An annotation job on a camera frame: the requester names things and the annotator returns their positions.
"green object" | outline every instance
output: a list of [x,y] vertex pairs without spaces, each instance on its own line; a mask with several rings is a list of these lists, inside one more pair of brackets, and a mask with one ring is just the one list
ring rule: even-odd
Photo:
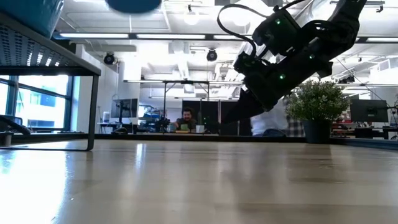
[[308,81],[289,97],[286,112],[299,120],[334,121],[349,105],[341,87],[332,82]]
[[181,131],[189,131],[187,124],[181,124]]

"man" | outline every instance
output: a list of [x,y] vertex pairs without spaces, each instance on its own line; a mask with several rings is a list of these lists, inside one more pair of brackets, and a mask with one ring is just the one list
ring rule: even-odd
[[284,137],[283,130],[288,128],[283,100],[279,100],[274,108],[250,119],[253,136]]
[[181,125],[187,124],[188,125],[188,130],[194,130],[196,129],[197,121],[192,118],[193,115],[193,109],[191,108],[184,108],[182,110],[182,118],[177,119],[176,122],[174,122],[174,125],[176,125],[177,130],[181,130]]

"glass wall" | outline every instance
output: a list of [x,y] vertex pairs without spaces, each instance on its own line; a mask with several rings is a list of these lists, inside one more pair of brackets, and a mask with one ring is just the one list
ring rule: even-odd
[[72,80],[66,75],[0,75],[0,114],[22,118],[32,129],[69,130]]

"robotic arm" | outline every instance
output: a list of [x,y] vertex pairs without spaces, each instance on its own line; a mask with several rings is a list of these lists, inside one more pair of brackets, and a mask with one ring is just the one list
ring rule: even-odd
[[[331,75],[333,62],[330,60],[354,45],[359,31],[358,17],[367,0],[340,0],[327,21],[310,21],[303,27],[286,11],[287,7],[301,1],[281,9],[276,6],[274,13],[256,28],[253,40],[227,31],[218,20],[224,31],[253,46],[251,54],[241,53],[234,64],[234,69],[245,76],[245,88],[241,90],[238,104],[224,118],[224,123],[273,109],[279,99],[314,73],[322,78]],[[258,57],[253,42],[266,45]],[[269,63],[262,59],[268,51],[285,58],[279,63]]]

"potted plant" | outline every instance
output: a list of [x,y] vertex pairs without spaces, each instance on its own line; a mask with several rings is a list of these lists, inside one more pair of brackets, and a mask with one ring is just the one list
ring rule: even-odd
[[308,143],[322,144],[330,139],[332,121],[347,110],[349,104],[342,88],[334,83],[308,81],[289,98],[286,112],[303,122]]

